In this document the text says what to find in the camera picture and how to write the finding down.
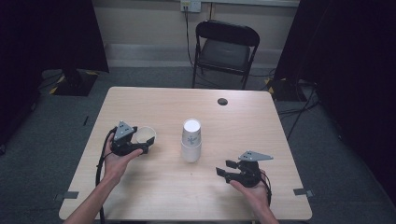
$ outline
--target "table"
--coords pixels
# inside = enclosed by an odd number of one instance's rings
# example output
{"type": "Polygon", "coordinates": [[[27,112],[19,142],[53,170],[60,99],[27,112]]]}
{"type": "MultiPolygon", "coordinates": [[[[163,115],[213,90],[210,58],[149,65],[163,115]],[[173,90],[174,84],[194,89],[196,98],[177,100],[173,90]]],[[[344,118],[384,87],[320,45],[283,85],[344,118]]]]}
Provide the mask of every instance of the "table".
{"type": "Polygon", "coordinates": [[[108,91],[69,188],[78,197],[64,199],[60,218],[93,190],[105,137],[120,120],[152,127],[157,139],[148,155],[128,165],[104,204],[106,219],[252,220],[243,196],[216,174],[216,167],[239,172],[225,161],[247,150],[274,157],[259,165],[271,180],[276,218],[311,218],[306,196],[293,192],[303,185],[268,92],[131,87],[108,91]],[[219,105],[219,98],[228,104],[219,105]],[[202,123],[202,155],[195,163],[183,161],[180,152],[183,122],[191,118],[202,123]]]}

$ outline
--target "wall outlet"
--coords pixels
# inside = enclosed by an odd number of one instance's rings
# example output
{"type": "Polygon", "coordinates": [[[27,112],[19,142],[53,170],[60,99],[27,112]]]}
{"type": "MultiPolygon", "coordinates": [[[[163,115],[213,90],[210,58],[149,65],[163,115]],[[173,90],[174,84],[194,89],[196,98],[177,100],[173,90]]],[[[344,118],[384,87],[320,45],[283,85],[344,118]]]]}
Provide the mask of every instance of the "wall outlet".
{"type": "Polygon", "coordinates": [[[180,1],[180,11],[184,12],[185,8],[189,12],[201,12],[201,1],[181,0],[180,1]]]}

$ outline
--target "forearm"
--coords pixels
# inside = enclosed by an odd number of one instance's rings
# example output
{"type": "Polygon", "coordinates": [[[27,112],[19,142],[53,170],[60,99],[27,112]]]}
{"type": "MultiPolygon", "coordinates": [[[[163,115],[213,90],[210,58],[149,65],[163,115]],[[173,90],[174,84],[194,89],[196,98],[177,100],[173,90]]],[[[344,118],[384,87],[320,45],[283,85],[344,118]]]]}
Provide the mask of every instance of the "forearm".
{"type": "Polygon", "coordinates": [[[258,212],[257,217],[261,224],[278,224],[279,222],[276,220],[274,213],[271,209],[263,208],[260,212],[258,212]]]}
{"type": "Polygon", "coordinates": [[[88,196],[64,223],[93,223],[111,190],[113,190],[116,185],[117,181],[115,180],[109,178],[102,179],[90,196],[88,196]]]}

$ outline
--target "black curtain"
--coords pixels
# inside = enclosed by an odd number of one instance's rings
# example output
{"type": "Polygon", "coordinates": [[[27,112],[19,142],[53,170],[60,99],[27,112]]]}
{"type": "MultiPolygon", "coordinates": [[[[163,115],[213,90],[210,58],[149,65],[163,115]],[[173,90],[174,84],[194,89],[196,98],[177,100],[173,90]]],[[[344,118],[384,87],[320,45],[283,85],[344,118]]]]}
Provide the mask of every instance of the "black curtain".
{"type": "Polygon", "coordinates": [[[1,144],[37,96],[42,72],[67,66],[108,72],[91,0],[0,1],[1,144]]]}
{"type": "Polygon", "coordinates": [[[301,0],[275,79],[316,82],[344,141],[396,204],[396,2],[301,0]]]}

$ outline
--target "cup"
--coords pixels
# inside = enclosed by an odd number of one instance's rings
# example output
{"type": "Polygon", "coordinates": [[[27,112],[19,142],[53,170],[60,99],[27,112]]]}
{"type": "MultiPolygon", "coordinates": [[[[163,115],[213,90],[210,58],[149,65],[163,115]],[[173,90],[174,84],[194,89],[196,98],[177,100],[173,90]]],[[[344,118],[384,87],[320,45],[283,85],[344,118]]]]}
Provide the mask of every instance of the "cup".
{"type": "Polygon", "coordinates": [[[136,132],[136,141],[137,143],[146,143],[150,138],[155,137],[157,138],[157,134],[155,133],[154,129],[145,126],[145,127],[141,127],[137,130],[136,132]]]}
{"type": "Polygon", "coordinates": [[[201,145],[201,141],[201,122],[198,119],[184,121],[181,142],[186,147],[197,147],[201,145]]]}
{"type": "Polygon", "coordinates": [[[184,161],[195,162],[201,157],[202,142],[196,147],[188,147],[181,142],[181,156],[184,161]]]}

